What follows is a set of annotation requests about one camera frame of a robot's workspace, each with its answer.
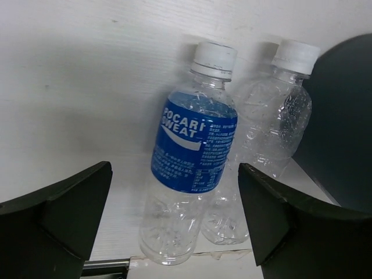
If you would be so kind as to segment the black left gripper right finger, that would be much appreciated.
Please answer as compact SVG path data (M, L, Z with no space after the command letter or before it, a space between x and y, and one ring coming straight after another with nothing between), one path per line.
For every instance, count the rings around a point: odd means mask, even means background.
M371 214L321 201L247 163L238 186L264 278L371 277Z

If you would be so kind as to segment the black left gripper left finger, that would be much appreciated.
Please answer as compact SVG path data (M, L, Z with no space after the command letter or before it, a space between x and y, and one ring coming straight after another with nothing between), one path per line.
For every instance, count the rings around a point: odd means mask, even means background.
M110 162L1 203L1 278L80 278L112 181Z

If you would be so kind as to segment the clear plastic bottle white cap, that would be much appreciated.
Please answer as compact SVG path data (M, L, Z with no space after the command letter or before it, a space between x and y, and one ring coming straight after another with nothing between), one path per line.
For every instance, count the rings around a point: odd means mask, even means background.
M238 126L201 233L215 245L234 245L249 238L238 187L240 163L249 163L278 179L296 152L312 112L303 87L320 48L282 40L270 72L244 82L236 102Z

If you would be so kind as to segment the blue label Pocari Sweat bottle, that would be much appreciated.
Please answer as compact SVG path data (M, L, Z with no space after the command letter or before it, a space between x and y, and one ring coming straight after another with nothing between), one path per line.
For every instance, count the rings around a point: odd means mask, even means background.
M193 254L204 214L222 177L238 114L225 86L237 52L200 42L192 79L168 94L151 157L139 247L164 266Z

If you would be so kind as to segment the dark grey plastic bin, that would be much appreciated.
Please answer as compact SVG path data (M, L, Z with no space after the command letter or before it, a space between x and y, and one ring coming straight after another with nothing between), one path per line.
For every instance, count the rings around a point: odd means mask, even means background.
M371 34L322 54L303 86L312 112L295 161L334 202L371 213Z

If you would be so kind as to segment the aluminium table frame rail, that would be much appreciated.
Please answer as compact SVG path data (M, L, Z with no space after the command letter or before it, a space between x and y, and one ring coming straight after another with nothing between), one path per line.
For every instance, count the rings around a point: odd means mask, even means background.
M81 273L82 279L124 279L130 266L130 259L86 261Z

